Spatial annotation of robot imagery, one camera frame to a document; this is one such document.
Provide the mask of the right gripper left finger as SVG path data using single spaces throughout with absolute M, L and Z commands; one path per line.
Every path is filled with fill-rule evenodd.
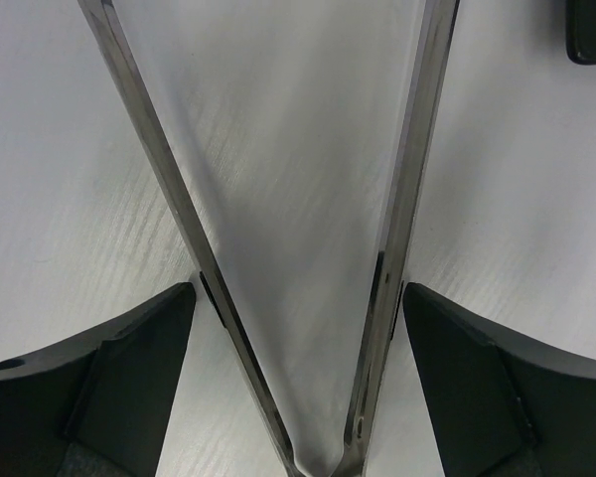
M 153 476 L 197 296 L 132 310 L 0 362 L 0 476 Z

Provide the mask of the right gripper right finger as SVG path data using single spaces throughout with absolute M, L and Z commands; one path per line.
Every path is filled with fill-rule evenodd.
M 403 313 L 447 476 L 596 476 L 596 360 L 409 283 Z

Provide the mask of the metal tongs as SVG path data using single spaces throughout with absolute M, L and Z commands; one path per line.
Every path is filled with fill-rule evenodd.
M 361 476 L 455 1 L 80 9 L 290 476 Z

